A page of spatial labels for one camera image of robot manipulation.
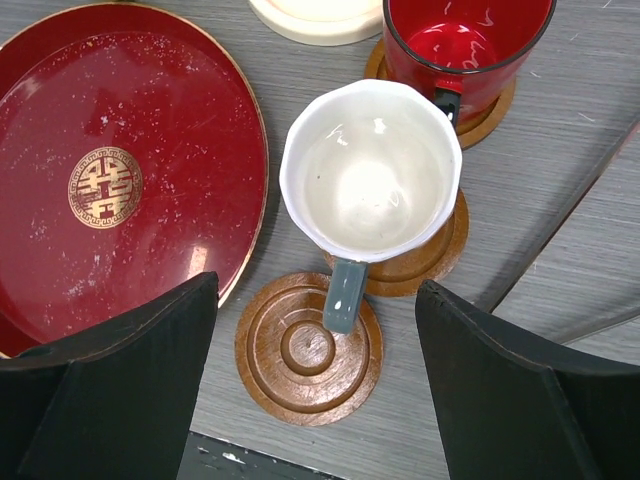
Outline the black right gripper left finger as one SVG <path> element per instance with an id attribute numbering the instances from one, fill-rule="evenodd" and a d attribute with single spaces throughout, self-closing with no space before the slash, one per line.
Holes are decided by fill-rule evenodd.
<path id="1" fill-rule="evenodd" d="M 218 310 L 218 278 L 1 364 L 5 479 L 177 476 Z"/>

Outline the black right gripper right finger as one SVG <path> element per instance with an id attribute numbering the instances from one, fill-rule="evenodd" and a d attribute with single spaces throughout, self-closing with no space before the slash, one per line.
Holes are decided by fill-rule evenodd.
<path id="1" fill-rule="evenodd" d="M 639 369 L 556 344 L 434 281 L 416 324 L 453 479 L 635 479 Z"/>

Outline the metal serving tongs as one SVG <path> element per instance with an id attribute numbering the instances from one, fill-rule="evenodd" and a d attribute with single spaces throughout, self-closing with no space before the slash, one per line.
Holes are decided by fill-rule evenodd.
<path id="1" fill-rule="evenodd" d="M 493 313 L 495 309 L 504 301 L 512 289 L 517 285 L 522 276 L 531 265 L 537 260 L 546 246 L 562 228 L 565 222 L 571 217 L 582 200 L 588 195 L 590 190 L 601 178 L 614 158 L 620 153 L 624 146 L 633 138 L 639 130 L 639 114 L 636 113 L 624 132 L 606 150 L 601 158 L 589 170 L 586 177 L 576 187 L 568 200 L 560 207 L 558 212 L 541 229 L 531 245 L 527 248 L 523 256 L 511 268 L 506 278 L 497 286 L 491 287 L 477 301 L 476 306 L 482 311 Z"/>

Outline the grey blue mug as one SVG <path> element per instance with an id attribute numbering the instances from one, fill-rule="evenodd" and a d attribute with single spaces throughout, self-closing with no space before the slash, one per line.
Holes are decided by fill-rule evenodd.
<path id="1" fill-rule="evenodd" d="M 353 330 L 370 265 L 424 245 L 444 226 L 461 168 L 451 115 L 406 84 L 358 80 L 296 118 L 279 185 L 294 224 L 335 259 L 326 329 Z"/>

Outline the red mug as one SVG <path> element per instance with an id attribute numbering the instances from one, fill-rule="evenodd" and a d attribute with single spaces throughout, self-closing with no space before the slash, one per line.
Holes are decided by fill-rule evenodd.
<path id="1" fill-rule="evenodd" d="M 554 14 L 553 0 L 389 0 L 387 77 L 440 107 L 454 124 L 480 115 L 515 78 Z"/>

